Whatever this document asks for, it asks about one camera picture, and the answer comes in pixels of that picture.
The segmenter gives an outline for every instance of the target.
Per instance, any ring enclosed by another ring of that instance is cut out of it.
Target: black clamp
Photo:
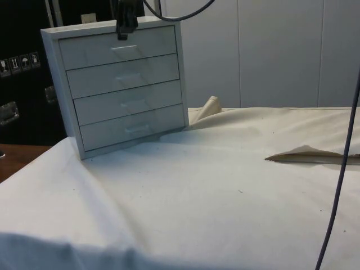
[[[128,34],[138,26],[136,0],[119,0],[116,10],[116,32],[119,41],[126,41]]]

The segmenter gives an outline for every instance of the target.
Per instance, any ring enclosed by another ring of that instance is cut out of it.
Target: fragile symbol
[[[7,72],[8,67],[7,64],[5,62],[6,60],[1,60],[1,72]]]
[[[11,76],[10,66],[7,59],[0,60],[0,78]]]

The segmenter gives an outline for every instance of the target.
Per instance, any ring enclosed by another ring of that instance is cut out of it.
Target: cabinet top
[[[138,18],[139,26],[137,29],[154,28],[166,25],[175,25],[178,22],[163,21],[155,16],[145,16]],[[93,22],[90,24],[69,25],[56,28],[42,29],[43,38],[62,39],[82,37],[85,35],[99,35],[116,32],[116,21]]]

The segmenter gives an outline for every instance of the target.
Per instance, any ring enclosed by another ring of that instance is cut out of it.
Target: warning symbol label
[[[18,57],[9,58],[11,73],[17,74],[21,72],[21,65]]]
[[[33,69],[39,68],[41,66],[40,64],[40,58],[38,52],[32,52],[29,54],[30,56],[30,63]]]
[[[29,55],[20,55],[20,63],[23,71],[32,69]]]
[[[0,78],[11,76],[9,61],[7,59],[0,60]]]

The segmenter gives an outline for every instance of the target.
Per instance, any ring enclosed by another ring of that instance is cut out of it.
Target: white wall
[[[208,0],[166,0],[168,16],[192,13]],[[181,23],[187,99],[200,107],[213,95],[223,107],[240,107],[237,0],[216,0]]]
[[[351,106],[360,66],[360,1],[325,0],[319,106]]]
[[[323,0],[239,0],[241,106],[316,107]]]
[[[168,16],[208,0],[162,0]],[[349,106],[360,65],[359,0],[216,0],[182,22],[187,98],[202,106]]]

